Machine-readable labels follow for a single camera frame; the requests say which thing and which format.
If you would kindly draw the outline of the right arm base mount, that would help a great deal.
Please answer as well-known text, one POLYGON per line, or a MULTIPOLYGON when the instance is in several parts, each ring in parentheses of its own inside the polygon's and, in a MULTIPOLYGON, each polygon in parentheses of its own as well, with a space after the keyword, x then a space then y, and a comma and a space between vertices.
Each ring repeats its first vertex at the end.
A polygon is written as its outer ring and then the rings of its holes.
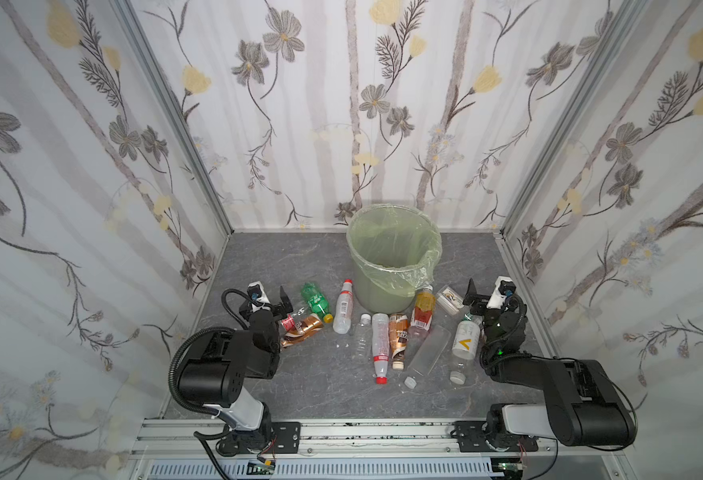
POLYGON ((535 438, 493 431, 485 421, 457 421, 449 436, 457 441, 461 453, 522 454, 539 451, 535 438))

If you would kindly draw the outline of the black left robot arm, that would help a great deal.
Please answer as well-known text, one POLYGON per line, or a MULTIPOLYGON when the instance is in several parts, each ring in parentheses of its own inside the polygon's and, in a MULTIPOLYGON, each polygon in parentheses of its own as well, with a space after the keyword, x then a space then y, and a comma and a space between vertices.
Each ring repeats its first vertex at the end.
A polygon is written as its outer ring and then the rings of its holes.
POLYGON ((219 433, 194 433, 207 452, 221 456, 266 452, 276 445, 278 432, 269 407, 253 398, 245 380, 274 378, 282 351, 281 324, 294 312, 284 290, 273 304, 237 289, 222 294, 227 312, 232 311, 232 294, 248 306, 235 315, 240 327, 196 332, 179 347, 168 374, 171 396, 181 408, 223 422, 219 433))

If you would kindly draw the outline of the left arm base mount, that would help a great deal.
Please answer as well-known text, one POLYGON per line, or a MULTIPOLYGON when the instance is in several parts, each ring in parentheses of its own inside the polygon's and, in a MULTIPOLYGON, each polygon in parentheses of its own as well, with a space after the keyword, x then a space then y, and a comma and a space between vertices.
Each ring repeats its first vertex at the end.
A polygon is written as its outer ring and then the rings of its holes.
POLYGON ((258 430, 235 430, 216 444, 217 454, 234 457, 238 454, 297 454, 300 446, 300 422, 272 422, 258 430))

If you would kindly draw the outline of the white label yellow V bottle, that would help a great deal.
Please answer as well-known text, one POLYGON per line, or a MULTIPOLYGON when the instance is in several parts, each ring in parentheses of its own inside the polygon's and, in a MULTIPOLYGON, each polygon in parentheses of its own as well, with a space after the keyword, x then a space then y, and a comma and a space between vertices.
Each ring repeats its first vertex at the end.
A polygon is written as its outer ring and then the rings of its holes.
POLYGON ((479 315, 465 314, 457 324, 453 344, 451 344, 451 371, 449 380, 455 385, 465 385, 473 373, 473 364, 481 344, 483 318, 479 315))

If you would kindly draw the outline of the green plastic bottle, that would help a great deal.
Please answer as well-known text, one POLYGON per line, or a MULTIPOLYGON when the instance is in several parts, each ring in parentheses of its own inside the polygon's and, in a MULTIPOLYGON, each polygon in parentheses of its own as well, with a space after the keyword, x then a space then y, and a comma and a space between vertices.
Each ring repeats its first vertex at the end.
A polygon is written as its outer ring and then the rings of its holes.
POLYGON ((334 320, 330 302, 321 292, 319 286, 314 282, 307 282, 301 289, 301 296, 308 304, 311 312, 316 314, 325 324, 330 324, 334 320))

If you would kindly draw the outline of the brown label coffee bottle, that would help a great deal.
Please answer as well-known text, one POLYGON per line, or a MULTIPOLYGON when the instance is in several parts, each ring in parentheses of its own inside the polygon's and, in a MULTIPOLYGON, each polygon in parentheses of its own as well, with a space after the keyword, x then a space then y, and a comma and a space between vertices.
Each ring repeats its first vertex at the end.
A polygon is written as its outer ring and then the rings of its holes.
POLYGON ((323 320, 317 314, 311 314, 295 323, 294 327, 284 334, 281 344, 283 348, 298 345, 316 335, 323 328, 323 320))

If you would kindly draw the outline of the copper label short bottle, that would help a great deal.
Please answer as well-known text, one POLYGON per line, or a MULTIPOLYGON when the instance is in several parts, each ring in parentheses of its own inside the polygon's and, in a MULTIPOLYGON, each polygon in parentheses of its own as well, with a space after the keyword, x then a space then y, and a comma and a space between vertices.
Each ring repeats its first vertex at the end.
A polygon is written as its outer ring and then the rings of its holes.
POLYGON ((441 309, 447 313, 449 316, 457 316, 461 314, 465 305, 463 305, 463 296, 459 295, 457 291, 446 285, 437 292, 437 304, 441 306, 441 309))

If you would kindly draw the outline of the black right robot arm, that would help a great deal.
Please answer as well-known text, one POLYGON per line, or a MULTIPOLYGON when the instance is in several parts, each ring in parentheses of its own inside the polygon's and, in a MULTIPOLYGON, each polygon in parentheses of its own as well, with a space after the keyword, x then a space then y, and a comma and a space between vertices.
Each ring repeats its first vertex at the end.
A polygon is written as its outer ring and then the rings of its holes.
POLYGON ((493 404, 483 426, 485 442, 503 450, 529 437, 567 447, 617 451, 635 442, 637 414, 597 360, 547 358, 521 349, 527 304, 517 285, 497 278, 492 294, 469 280, 463 305, 481 318, 483 346, 477 364, 497 383, 535 389, 542 404, 493 404))

